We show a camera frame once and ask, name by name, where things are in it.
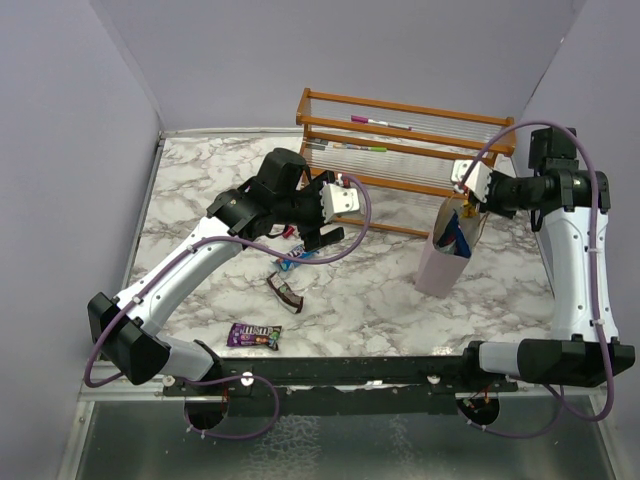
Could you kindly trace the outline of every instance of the pink marker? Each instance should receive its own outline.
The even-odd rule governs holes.
[[[370,125],[380,125],[381,127],[398,128],[400,130],[412,130],[413,129],[409,125],[404,125],[402,123],[383,122],[381,120],[373,120],[371,118],[360,117],[358,115],[351,115],[351,121],[355,122],[355,123],[368,123]]]

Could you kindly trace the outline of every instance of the gift bag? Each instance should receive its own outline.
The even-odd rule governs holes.
[[[420,257],[416,290],[441,298],[451,292],[471,259],[483,218],[467,216],[464,200],[450,198],[442,203]]]

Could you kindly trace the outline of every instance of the robotic arm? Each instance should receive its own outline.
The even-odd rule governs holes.
[[[303,173],[308,185],[297,190]],[[321,227],[336,215],[358,210],[356,189],[336,184],[332,172],[311,179],[303,157],[276,148],[265,157],[255,177],[218,195],[184,242],[143,279],[113,299],[99,293],[89,302],[94,342],[124,312],[102,352],[134,385],[158,373],[189,380],[202,380],[209,372],[215,377],[220,359],[204,343],[159,332],[175,308],[211,272],[246,248],[228,241],[229,237],[250,242],[269,234],[274,225],[295,225],[305,249],[313,251],[344,238],[342,228],[321,234]]]
[[[597,284],[600,318],[612,361],[613,374],[634,363],[632,346],[620,345],[607,288],[604,257],[610,209],[607,177],[596,172],[598,211],[595,280],[589,255],[592,185],[589,172],[579,170],[576,147],[563,132],[548,128],[533,132],[529,168],[534,176],[512,178],[477,163],[458,160],[451,180],[481,212],[513,218],[527,210],[534,232],[547,229],[553,252],[555,310],[551,340],[526,339],[519,343],[472,342],[478,368],[531,383],[594,387],[605,380],[603,356],[593,321],[592,282]]]

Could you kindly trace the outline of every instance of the marble table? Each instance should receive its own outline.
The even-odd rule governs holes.
[[[300,141],[300,136],[167,139],[131,281],[178,246],[218,193],[254,175],[265,154],[275,147],[297,151]],[[509,166],[508,161],[502,164]],[[421,217],[418,203],[407,205],[389,191],[373,191],[372,196],[374,217],[377,207],[386,218],[404,215],[430,228],[433,219]],[[165,330],[236,357],[448,355],[461,353],[476,339],[544,338],[553,298],[527,223],[525,215],[515,220],[489,217],[468,267],[445,299],[413,288],[424,239],[371,231],[347,258],[330,265],[302,265],[285,276],[305,297],[298,315],[282,306],[267,286],[266,277],[276,271],[273,259],[247,250],[210,275],[177,308]],[[345,230],[344,243],[321,255],[335,254],[355,238],[355,227]],[[299,242],[261,241],[280,251]],[[280,350],[228,348],[233,322],[282,325]]]

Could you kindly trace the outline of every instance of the wall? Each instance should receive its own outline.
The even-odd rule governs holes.
[[[640,255],[637,219],[640,179],[640,3],[588,0],[524,112],[574,126],[596,167],[611,185],[607,268],[611,306],[621,340],[640,347],[638,291]],[[518,138],[527,145],[528,134]],[[519,171],[527,166],[519,149]],[[615,414],[620,433],[640,470],[640,366],[617,378]]]
[[[518,116],[584,0],[93,0],[168,129],[292,126],[304,87]]]
[[[86,0],[0,16],[0,478],[55,478],[159,123]]]

